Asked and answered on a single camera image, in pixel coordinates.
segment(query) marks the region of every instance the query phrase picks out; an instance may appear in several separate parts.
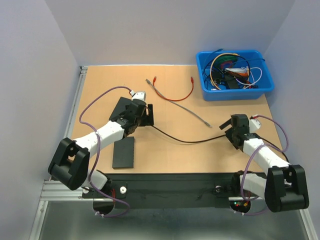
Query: gray cable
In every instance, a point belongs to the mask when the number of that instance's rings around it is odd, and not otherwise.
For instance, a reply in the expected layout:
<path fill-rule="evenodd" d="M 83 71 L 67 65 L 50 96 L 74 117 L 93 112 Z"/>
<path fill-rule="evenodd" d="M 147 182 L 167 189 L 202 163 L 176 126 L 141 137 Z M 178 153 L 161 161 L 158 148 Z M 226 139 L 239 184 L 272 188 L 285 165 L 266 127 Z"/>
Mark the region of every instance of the gray cable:
<path fill-rule="evenodd" d="M 158 92 L 158 94 L 160 94 L 163 98 L 166 98 L 161 92 L 159 92 L 159 90 L 152 85 L 152 83 L 146 79 L 145 80 L 154 90 L 156 90 Z M 204 122 L 205 125 L 207 125 L 209 128 L 212 128 L 212 126 L 210 125 L 210 123 L 208 123 L 207 121 L 205 121 L 203 118 L 201 118 L 199 115 L 197 115 L 196 113 L 194 113 L 193 111 L 191 111 L 190 109 L 184 107 L 184 106 L 181 106 L 180 104 L 176 103 L 175 101 L 170 101 L 168 100 L 168 102 L 174 104 L 174 105 L 177 105 L 178 107 L 188 111 L 189 113 L 191 113 L 192 115 L 194 115 L 195 117 L 197 117 L 199 120 L 201 120 L 202 122 Z"/>

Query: white wall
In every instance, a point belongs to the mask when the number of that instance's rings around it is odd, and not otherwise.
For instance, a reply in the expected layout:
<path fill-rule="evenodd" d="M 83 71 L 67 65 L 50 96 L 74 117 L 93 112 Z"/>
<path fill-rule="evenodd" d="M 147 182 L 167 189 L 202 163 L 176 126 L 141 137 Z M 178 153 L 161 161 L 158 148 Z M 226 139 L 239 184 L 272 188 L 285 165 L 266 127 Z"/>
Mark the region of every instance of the white wall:
<path fill-rule="evenodd" d="M 294 0 L 45 0 L 81 66 L 195 64 L 219 48 L 265 52 Z"/>
<path fill-rule="evenodd" d="M 307 174 L 309 212 L 320 236 L 320 2 L 296 0 L 266 51 L 275 89 L 268 96 L 274 119 L 288 132 L 288 157 Z"/>
<path fill-rule="evenodd" d="M 29 238 L 79 67 L 44 0 L 0 8 L 0 238 Z"/>

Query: blue plastic bin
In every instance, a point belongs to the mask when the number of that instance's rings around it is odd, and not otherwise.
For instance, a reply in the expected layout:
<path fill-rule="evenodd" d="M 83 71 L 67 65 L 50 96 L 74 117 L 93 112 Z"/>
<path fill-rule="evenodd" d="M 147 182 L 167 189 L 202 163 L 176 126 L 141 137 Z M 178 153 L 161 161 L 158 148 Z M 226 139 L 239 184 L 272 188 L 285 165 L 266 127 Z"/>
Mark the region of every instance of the blue plastic bin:
<path fill-rule="evenodd" d="M 262 77 L 257 82 L 259 88 L 251 89 L 222 89 L 221 90 L 211 90 L 212 86 L 205 81 L 205 76 L 203 75 L 204 67 L 211 62 L 216 56 L 223 53 L 236 53 L 240 56 L 246 58 L 250 64 L 250 67 L 259 67 L 262 70 Z M 274 82 L 268 70 L 268 67 L 264 60 L 254 60 L 262 59 L 263 56 L 260 52 L 256 50 L 229 50 L 229 51 L 202 51 L 196 55 L 196 64 L 199 72 L 199 79 L 201 82 L 202 95 L 206 101 L 225 101 L 225 100 L 247 100 L 247 99 L 258 99 L 262 94 L 266 92 L 271 92 L 274 88 Z M 246 67 L 247 62 L 242 61 L 241 58 L 238 59 L 239 63 L 234 65 L 235 68 Z M 209 76 L 210 74 L 210 65 L 206 68 L 205 73 Z M 260 76 L 259 69 L 252 69 L 252 74 L 254 79 L 257 79 Z"/>

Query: wooden table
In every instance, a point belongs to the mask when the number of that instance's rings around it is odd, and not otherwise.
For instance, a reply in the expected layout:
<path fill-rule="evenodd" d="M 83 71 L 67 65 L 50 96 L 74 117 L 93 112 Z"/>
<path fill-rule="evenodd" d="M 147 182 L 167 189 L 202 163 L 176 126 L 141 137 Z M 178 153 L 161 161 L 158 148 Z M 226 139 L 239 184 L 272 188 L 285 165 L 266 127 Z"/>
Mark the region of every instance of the wooden table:
<path fill-rule="evenodd" d="M 191 90 L 190 77 L 194 78 L 194 91 L 189 98 L 179 102 L 195 111 L 209 122 L 209 128 L 187 111 L 161 99 L 146 83 L 157 76 L 156 87 L 167 98 L 179 99 Z M 223 134 L 219 125 L 232 114 L 261 114 L 271 117 L 263 95 L 257 100 L 204 101 L 201 93 L 198 69 L 187 65 L 138 65 L 138 66 L 90 66 L 88 68 L 76 114 L 72 139 L 91 132 L 79 123 L 82 110 L 98 95 L 115 86 L 127 86 L 134 91 L 145 91 L 146 101 L 153 104 L 155 126 L 166 133 L 185 141 L 197 141 Z M 97 101 L 83 116 L 83 120 L 96 128 L 108 122 L 109 116 L 120 97 L 131 98 L 125 89 L 117 89 Z M 277 146 L 280 141 L 272 122 L 260 120 L 257 132 Z M 101 151 L 97 169 L 104 173 L 233 173 L 243 170 L 249 156 L 236 150 L 225 138 L 200 144 L 183 144 L 164 136 L 150 126 L 139 127 L 133 134 L 134 168 L 113 169 L 113 145 Z M 251 171 L 262 172 L 252 162 Z"/>

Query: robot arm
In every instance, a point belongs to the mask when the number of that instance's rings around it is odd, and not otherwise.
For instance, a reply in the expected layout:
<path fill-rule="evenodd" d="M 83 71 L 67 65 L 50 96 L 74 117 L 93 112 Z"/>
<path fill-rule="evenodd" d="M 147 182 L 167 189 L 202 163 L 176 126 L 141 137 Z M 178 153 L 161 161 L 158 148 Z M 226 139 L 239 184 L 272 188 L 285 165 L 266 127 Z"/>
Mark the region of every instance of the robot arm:
<path fill-rule="evenodd" d="M 97 130 L 101 149 L 132 134 L 137 127 L 154 125 L 153 105 L 146 104 L 146 93 L 137 92 L 131 100 L 125 111 Z M 56 149 L 48 172 L 70 190 L 91 186 L 88 181 L 89 159 L 98 150 L 96 133 L 91 132 L 74 140 L 64 138 Z M 102 189 L 107 180 L 104 174 L 96 170 L 91 176 L 91 181 L 98 189 Z"/>
<path fill-rule="evenodd" d="M 248 119 L 244 114 L 231 115 L 231 119 L 220 126 L 220 129 L 231 125 L 225 131 L 228 140 L 236 149 L 251 156 L 263 145 L 259 135 L 254 133 L 261 124 L 257 119 Z M 243 188 L 265 199 L 272 212 L 305 209 L 309 206 L 309 196 L 305 170 L 300 165 L 291 165 L 278 157 L 267 146 L 262 147 L 253 160 L 262 168 L 266 178 L 255 173 L 245 176 Z M 243 173 L 235 174 L 236 192 L 240 192 Z"/>

